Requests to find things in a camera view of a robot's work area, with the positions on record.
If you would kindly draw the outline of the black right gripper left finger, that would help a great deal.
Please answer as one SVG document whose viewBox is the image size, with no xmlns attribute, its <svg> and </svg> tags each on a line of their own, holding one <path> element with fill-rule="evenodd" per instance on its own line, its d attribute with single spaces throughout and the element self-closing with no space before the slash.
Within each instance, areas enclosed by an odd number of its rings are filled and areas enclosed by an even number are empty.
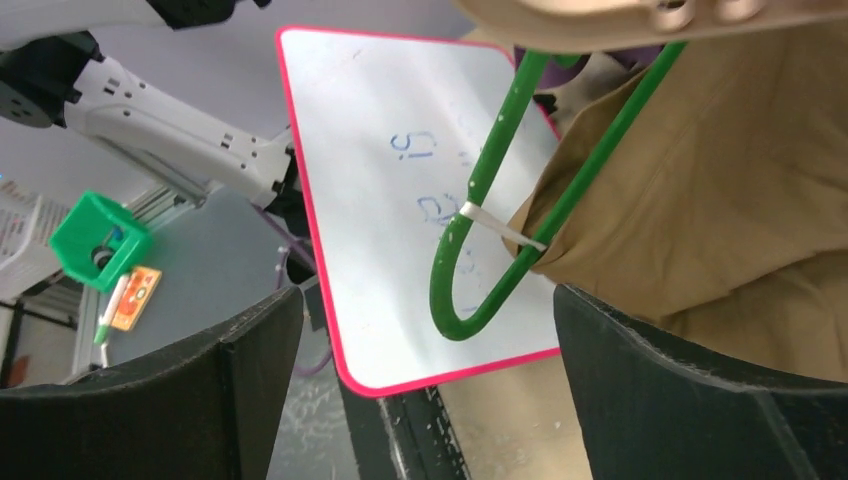
<svg viewBox="0 0 848 480">
<path fill-rule="evenodd" d="M 68 384 L 1 394 L 5 479 L 263 479 L 304 323 L 296 288 Z"/>
</svg>

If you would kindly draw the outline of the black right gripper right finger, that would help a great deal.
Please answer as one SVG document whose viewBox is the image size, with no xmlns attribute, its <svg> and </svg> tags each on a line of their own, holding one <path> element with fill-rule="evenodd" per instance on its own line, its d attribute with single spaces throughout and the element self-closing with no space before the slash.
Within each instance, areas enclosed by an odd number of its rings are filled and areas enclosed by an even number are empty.
<svg viewBox="0 0 848 480">
<path fill-rule="evenodd" d="M 732 358 L 578 288 L 553 294 L 597 479 L 843 479 L 847 387 Z"/>
</svg>

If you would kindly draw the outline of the tan garment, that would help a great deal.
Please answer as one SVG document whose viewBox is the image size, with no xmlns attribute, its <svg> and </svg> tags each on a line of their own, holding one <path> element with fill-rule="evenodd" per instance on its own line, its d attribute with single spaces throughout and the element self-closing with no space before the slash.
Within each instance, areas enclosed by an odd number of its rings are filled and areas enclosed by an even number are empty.
<svg viewBox="0 0 848 480">
<path fill-rule="evenodd" d="M 847 24 L 689 43 L 534 271 L 722 354 L 847 378 Z"/>
</svg>

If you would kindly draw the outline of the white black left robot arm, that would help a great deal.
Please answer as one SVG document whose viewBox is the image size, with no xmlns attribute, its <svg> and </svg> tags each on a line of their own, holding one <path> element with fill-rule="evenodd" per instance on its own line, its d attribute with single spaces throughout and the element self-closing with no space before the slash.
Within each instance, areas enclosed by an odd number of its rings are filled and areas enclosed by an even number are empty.
<svg viewBox="0 0 848 480">
<path fill-rule="evenodd" d="M 201 178 L 250 201 L 295 239 L 308 234 L 292 140 L 265 139 L 139 78 L 101 49 L 114 25 L 173 31 L 227 22 L 233 1 L 5 1 L 1 115 L 30 129 L 72 131 L 200 204 Z"/>
</svg>

